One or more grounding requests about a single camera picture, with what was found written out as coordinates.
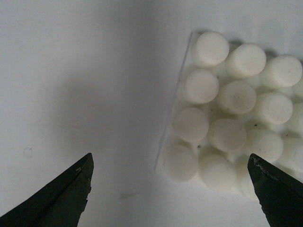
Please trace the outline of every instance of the cluster of white pellets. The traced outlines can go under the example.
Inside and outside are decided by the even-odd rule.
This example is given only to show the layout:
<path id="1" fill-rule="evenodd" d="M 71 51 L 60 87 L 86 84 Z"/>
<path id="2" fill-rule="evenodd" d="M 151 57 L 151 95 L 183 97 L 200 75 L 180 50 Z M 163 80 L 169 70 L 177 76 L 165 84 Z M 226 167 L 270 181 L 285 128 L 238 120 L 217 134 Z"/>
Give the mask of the cluster of white pellets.
<path id="1" fill-rule="evenodd" d="M 191 37 L 156 171 L 196 179 L 255 200 L 247 171 L 255 153 L 294 176 L 303 172 L 300 61 L 229 44 L 217 32 Z"/>

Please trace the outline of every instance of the white cylindrical pellet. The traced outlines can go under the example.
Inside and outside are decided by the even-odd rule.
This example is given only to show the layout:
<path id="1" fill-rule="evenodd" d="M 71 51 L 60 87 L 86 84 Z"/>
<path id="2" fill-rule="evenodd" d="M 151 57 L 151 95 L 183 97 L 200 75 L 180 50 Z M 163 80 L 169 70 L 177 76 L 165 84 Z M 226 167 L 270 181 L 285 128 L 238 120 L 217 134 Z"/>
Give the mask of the white cylindrical pellet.
<path id="1" fill-rule="evenodd" d="M 303 140 L 286 138 L 283 142 L 284 150 L 278 163 L 297 172 L 303 172 Z"/>
<path id="2" fill-rule="evenodd" d="M 272 163 L 281 156 L 283 141 L 279 134 L 269 129 L 252 129 L 247 132 L 243 150 L 248 156 L 254 153 Z"/>
<path id="3" fill-rule="evenodd" d="M 238 120 L 219 119 L 211 123 L 208 139 L 218 150 L 235 152 L 243 148 L 246 142 L 246 130 Z"/>
<path id="4" fill-rule="evenodd" d="M 293 114 L 286 126 L 291 131 L 303 133 L 303 103 L 294 104 Z"/>
<path id="5" fill-rule="evenodd" d="M 187 142 L 202 140 L 208 132 L 206 114 L 197 108 L 187 108 L 177 114 L 173 121 L 176 134 Z"/>
<path id="6" fill-rule="evenodd" d="M 301 79 L 302 65 L 291 55 L 280 55 L 267 62 L 259 77 L 268 88 L 291 87 Z"/>
<path id="7" fill-rule="evenodd" d="M 185 98 L 195 104 L 212 101 L 218 94 L 218 78 L 210 71 L 200 69 L 192 72 L 184 84 Z"/>
<path id="8" fill-rule="evenodd" d="M 298 97 L 303 98 L 303 78 L 293 86 L 293 91 Z"/>
<path id="9" fill-rule="evenodd" d="M 235 81 L 219 90 L 217 104 L 229 114 L 245 114 L 253 109 L 257 93 L 248 83 Z"/>
<path id="10" fill-rule="evenodd" d="M 237 167 L 237 184 L 240 192 L 252 201 L 258 201 L 254 185 L 247 169 L 247 163 Z"/>
<path id="11" fill-rule="evenodd" d="M 237 79 L 259 74 L 265 67 L 266 55 L 256 44 L 242 44 L 226 59 L 228 73 Z"/>
<path id="12" fill-rule="evenodd" d="M 237 179 L 237 171 L 231 162 L 220 155 L 208 155 L 200 161 L 203 182 L 216 191 L 227 191 Z"/>
<path id="13" fill-rule="evenodd" d="M 192 48 L 192 57 L 196 65 L 210 68 L 222 63 L 229 53 L 229 44 L 218 32 L 205 32 Z"/>
<path id="14" fill-rule="evenodd" d="M 292 112 L 293 103 L 291 99 L 280 92 L 259 95 L 253 109 L 253 113 L 258 120 L 269 124 L 287 122 Z"/>
<path id="15" fill-rule="evenodd" d="M 183 145 L 171 147 L 164 159 L 165 173 L 175 181 L 188 181 L 198 170 L 197 156 Z"/>

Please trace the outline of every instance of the black metal tip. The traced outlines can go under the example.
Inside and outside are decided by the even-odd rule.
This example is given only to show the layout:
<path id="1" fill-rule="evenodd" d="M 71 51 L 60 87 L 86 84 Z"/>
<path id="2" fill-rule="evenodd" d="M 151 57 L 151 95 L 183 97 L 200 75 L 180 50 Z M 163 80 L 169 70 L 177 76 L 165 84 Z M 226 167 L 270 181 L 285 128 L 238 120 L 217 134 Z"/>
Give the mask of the black metal tip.
<path id="1" fill-rule="evenodd" d="M 251 154 L 248 171 L 271 227 L 303 226 L 303 184 Z"/>

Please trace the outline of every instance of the white paper background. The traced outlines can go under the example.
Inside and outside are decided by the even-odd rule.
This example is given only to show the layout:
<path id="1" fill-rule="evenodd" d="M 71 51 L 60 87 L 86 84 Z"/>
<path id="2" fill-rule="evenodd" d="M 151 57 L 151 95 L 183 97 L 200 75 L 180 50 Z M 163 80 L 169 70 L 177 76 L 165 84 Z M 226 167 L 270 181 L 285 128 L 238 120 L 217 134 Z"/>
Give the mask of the white paper background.
<path id="1" fill-rule="evenodd" d="M 258 203 L 156 175 L 190 33 L 303 59 L 301 0 L 0 1 L 0 215 L 88 152 L 80 227 L 268 227 Z"/>

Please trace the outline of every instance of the white surface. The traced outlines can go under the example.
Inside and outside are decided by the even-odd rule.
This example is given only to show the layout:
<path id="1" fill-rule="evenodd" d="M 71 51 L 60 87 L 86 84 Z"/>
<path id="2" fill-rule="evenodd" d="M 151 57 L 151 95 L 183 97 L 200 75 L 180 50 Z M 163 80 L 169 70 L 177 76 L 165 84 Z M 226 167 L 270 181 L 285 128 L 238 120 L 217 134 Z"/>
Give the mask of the white surface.
<path id="1" fill-rule="evenodd" d="M 302 1 L 0 5 L 1 214 L 92 152 L 79 227 L 269 226 L 257 202 L 153 167 L 189 34 L 220 31 L 301 60 Z"/>

